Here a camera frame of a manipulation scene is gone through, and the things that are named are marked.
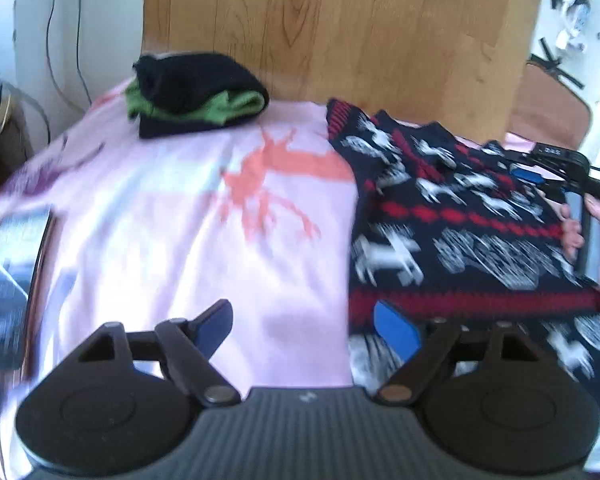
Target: blue tab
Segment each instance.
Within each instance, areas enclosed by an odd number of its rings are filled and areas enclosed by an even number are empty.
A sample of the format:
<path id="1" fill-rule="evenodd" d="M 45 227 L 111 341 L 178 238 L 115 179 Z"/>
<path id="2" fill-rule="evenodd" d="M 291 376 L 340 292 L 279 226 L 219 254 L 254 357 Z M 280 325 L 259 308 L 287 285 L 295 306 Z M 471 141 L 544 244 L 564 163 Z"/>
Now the blue tab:
<path id="1" fill-rule="evenodd" d="M 544 177 L 541 174 L 535 173 L 533 171 L 523 170 L 522 168 L 514 168 L 509 173 L 515 176 L 516 178 L 523 180 L 524 182 L 535 184 L 536 186 L 544 184 Z"/>
<path id="2" fill-rule="evenodd" d="M 403 361 L 408 361 L 422 345 L 418 327 L 384 301 L 378 301 L 374 307 L 374 327 Z"/>

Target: black circular base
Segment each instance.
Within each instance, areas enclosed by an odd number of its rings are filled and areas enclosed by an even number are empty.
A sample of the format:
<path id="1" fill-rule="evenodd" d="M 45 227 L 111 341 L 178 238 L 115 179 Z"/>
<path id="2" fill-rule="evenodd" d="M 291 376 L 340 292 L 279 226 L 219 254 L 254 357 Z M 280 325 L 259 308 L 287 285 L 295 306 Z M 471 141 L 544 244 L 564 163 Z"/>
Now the black circular base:
<path id="1" fill-rule="evenodd" d="M 544 474 L 584 460 L 598 433 L 595 401 L 561 370 L 502 362 L 453 378 L 424 405 L 429 432 L 491 472 Z"/>
<path id="2" fill-rule="evenodd" d="M 191 424 L 173 384 L 132 370 L 80 381 L 55 376 L 22 403 L 16 430 L 33 462 L 64 474 L 133 471 L 172 450 Z"/>

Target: metal pivot screw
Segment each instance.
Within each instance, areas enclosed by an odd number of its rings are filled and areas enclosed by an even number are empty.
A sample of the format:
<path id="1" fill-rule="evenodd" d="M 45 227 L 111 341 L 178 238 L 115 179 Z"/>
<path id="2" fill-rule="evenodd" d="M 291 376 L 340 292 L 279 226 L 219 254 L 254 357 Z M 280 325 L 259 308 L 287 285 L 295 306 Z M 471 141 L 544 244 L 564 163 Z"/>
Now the metal pivot screw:
<path id="1" fill-rule="evenodd" d="M 205 399 L 212 404 L 231 404 L 236 397 L 236 391 L 229 386 L 209 386 L 205 390 Z"/>
<path id="2" fill-rule="evenodd" d="M 413 392 L 407 386 L 401 384 L 389 384 L 379 392 L 380 398 L 389 404 L 401 404 L 411 399 Z"/>

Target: orange deer print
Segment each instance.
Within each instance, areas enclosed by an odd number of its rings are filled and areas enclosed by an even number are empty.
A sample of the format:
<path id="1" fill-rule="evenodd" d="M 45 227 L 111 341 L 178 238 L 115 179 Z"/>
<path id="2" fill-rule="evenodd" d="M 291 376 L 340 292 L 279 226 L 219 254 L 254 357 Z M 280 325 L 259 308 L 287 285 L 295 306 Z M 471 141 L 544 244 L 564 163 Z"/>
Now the orange deer print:
<path id="1" fill-rule="evenodd" d="M 288 147 L 296 135 L 295 129 L 277 142 L 264 128 L 261 127 L 261 131 L 264 145 L 244 157 L 240 164 L 240 172 L 221 173 L 229 195 L 219 206 L 220 221 L 225 223 L 232 210 L 241 210 L 244 236 L 250 240 L 254 234 L 266 235 L 269 225 L 276 224 L 276 216 L 271 209 L 273 205 L 279 205 L 302 221 L 307 238 L 319 237 L 318 226 L 291 200 L 276 196 L 262 187 L 265 176 L 269 171 L 275 171 L 347 182 L 353 180 L 349 166 L 336 152 L 317 155 L 290 150 Z"/>

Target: black tool handle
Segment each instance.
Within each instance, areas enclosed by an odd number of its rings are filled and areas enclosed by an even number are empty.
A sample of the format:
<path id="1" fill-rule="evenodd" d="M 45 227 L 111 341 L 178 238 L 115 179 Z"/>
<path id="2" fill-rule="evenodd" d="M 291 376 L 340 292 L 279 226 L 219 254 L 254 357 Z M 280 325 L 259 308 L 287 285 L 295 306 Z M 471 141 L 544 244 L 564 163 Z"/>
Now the black tool handle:
<path id="1" fill-rule="evenodd" d="M 582 227 L 581 234 L 584 238 L 584 244 L 577 251 L 574 270 L 579 277 L 584 277 L 586 276 L 587 259 L 589 257 L 591 215 L 584 205 L 582 195 L 574 191 L 568 191 L 564 195 L 571 209 L 571 218 L 579 221 Z"/>

